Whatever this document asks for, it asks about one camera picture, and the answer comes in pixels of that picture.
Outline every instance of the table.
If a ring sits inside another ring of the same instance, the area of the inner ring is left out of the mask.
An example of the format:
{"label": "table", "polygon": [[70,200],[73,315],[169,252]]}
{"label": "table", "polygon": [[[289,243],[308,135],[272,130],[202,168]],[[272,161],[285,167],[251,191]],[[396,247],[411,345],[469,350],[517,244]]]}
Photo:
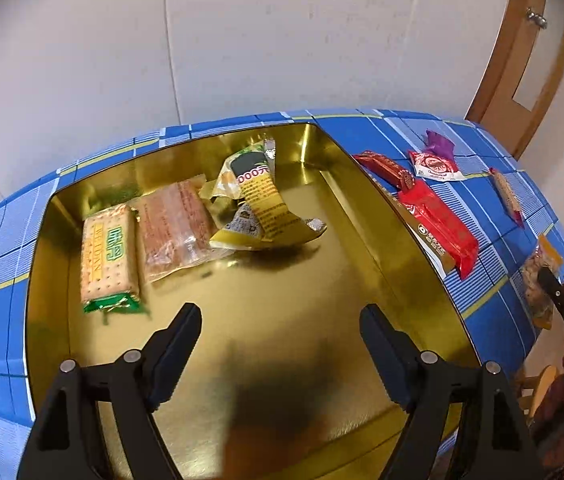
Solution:
{"label": "table", "polygon": [[[373,150],[410,167],[408,150],[424,148],[426,130],[451,139],[462,182],[431,188],[458,215],[479,243],[472,273],[453,270],[443,283],[461,315],[476,353],[499,362],[508,374],[522,364],[536,341],[524,301],[519,268],[544,233],[564,258],[564,226],[533,180],[478,124],[431,114],[371,108],[315,108],[170,126],[134,137],[42,176],[0,202],[0,476],[15,478],[34,420],[25,358],[25,309],[36,238],[54,192],[135,156],[191,139],[258,126],[316,123],[346,152]],[[524,229],[510,219],[490,179],[497,168],[518,196]],[[389,183],[378,179],[396,193]],[[564,282],[564,264],[560,268]]]}

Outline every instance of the screw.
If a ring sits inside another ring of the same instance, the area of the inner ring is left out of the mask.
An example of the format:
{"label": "screw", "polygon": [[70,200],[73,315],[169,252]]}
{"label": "screw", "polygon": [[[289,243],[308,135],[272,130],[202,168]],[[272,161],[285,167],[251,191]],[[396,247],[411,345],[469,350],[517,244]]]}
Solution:
{"label": "screw", "polygon": [[427,365],[431,365],[433,363],[438,362],[438,356],[434,352],[430,352],[429,350],[425,350],[420,354],[420,359],[425,362]]}
{"label": "screw", "polygon": [[502,370],[502,368],[500,367],[499,364],[497,364],[497,362],[495,361],[488,361],[484,367],[486,368],[486,371],[488,371],[488,373],[493,374],[493,375],[497,375],[500,373],[500,371]]}
{"label": "screw", "polygon": [[74,368],[75,361],[73,359],[67,359],[66,361],[62,361],[62,364],[60,364],[60,370],[62,370],[65,374],[69,373]]}
{"label": "screw", "polygon": [[137,363],[140,357],[142,357],[142,354],[139,350],[129,350],[124,353],[124,361],[127,363]]}

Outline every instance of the snack package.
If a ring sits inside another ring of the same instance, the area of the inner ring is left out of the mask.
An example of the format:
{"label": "snack package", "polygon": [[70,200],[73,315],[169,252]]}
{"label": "snack package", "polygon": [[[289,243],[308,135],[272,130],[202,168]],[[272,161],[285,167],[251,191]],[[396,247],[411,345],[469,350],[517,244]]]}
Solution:
{"label": "snack package", "polygon": [[85,312],[139,310],[135,217],[120,204],[89,216],[82,232],[80,298]]}
{"label": "snack package", "polygon": [[551,245],[543,234],[537,237],[537,245],[533,253],[526,259],[520,269],[526,290],[526,302],[531,309],[533,324],[539,328],[551,329],[553,320],[553,301],[537,283],[540,267],[546,266],[558,276],[560,266],[564,263],[560,253]]}
{"label": "snack package", "polygon": [[415,180],[411,171],[400,166],[394,160],[379,153],[365,150],[353,158],[377,176],[385,179],[389,184],[397,189],[411,189],[415,185]]}
{"label": "snack package", "polygon": [[376,186],[379,187],[380,191],[382,191],[382,194],[391,203],[394,211],[413,233],[415,239],[424,249],[424,252],[427,254],[429,261],[433,265],[440,278],[446,278],[448,274],[456,267],[456,261],[453,259],[453,257],[447,252],[442,244],[438,242],[435,236],[431,234],[431,232],[426,227],[424,227],[422,222],[415,218],[415,216],[413,216],[408,211],[408,209],[406,209],[406,207],[403,206],[398,199],[396,199],[396,197],[387,192],[387,190],[385,190],[384,187],[372,175],[370,175],[370,177],[371,180],[376,183]]}
{"label": "snack package", "polygon": [[464,175],[457,169],[456,163],[433,153],[416,153],[409,151],[415,175],[440,182],[450,180],[465,180]]}
{"label": "snack package", "polygon": [[230,163],[244,203],[233,220],[211,237],[211,247],[257,251],[315,240],[326,224],[301,219],[288,210],[273,184],[262,152],[246,152]]}
{"label": "snack package", "polygon": [[426,153],[441,156],[455,164],[456,158],[453,156],[454,147],[455,145],[452,140],[447,139],[444,135],[438,134],[433,130],[427,130],[427,147],[424,150]]}
{"label": "snack package", "polygon": [[198,196],[205,180],[204,175],[198,175],[132,201],[138,215],[147,281],[231,253],[209,245],[217,229]]}
{"label": "snack package", "polygon": [[220,169],[220,173],[217,178],[207,182],[200,189],[200,197],[206,200],[210,200],[216,196],[227,196],[229,198],[233,198],[234,200],[242,198],[240,186],[235,179],[235,174],[231,170],[231,163],[238,156],[248,152],[264,153],[271,177],[275,178],[276,142],[273,139],[261,140],[260,142],[250,144],[239,152],[228,156],[222,164],[222,168]]}
{"label": "snack package", "polygon": [[416,180],[409,190],[399,191],[398,199],[453,256],[460,279],[465,279],[478,257],[478,240],[466,225],[423,180]]}
{"label": "snack package", "polygon": [[493,177],[493,183],[495,189],[498,190],[498,194],[507,208],[508,215],[513,219],[513,221],[524,229],[524,219],[522,218],[522,208],[520,207],[520,202],[518,202],[518,197],[511,189],[508,184],[507,179],[495,168],[490,168],[489,172]]}

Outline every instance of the door knob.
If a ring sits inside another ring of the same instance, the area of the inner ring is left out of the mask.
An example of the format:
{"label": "door knob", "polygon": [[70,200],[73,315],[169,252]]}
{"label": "door knob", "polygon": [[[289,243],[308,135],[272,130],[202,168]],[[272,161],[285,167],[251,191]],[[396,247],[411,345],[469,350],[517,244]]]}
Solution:
{"label": "door knob", "polygon": [[546,28],[549,24],[546,21],[546,18],[542,14],[538,14],[537,12],[534,12],[534,10],[531,7],[526,8],[526,18],[530,22],[535,23],[538,27],[542,29]]}

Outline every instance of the red snack package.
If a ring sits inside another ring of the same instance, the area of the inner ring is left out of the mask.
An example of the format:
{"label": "red snack package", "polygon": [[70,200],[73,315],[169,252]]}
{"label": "red snack package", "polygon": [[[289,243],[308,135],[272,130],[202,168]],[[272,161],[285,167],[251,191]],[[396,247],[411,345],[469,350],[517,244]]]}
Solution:
{"label": "red snack package", "polygon": [[415,179],[411,171],[403,168],[394,160],[379,153],[365,150],[353,158],[368,170],[373,171],[377,176],[385,179],[389,184],[397,189],[411,189],[415,184]]}
{"label": "red snack package", "polygon": [[466,225],[423,180],[400,191],[398,199],[453,256],[460,279],[465,279],[478,257],[478,240]]}
{"label": "red snack package", "polygon": [[431,180],[447,182],[449,180],[465,180],[464,175],[458,170],[452,160],[447,160],[433,153],[410,152],[409,156],[415,169],[415,175]]}

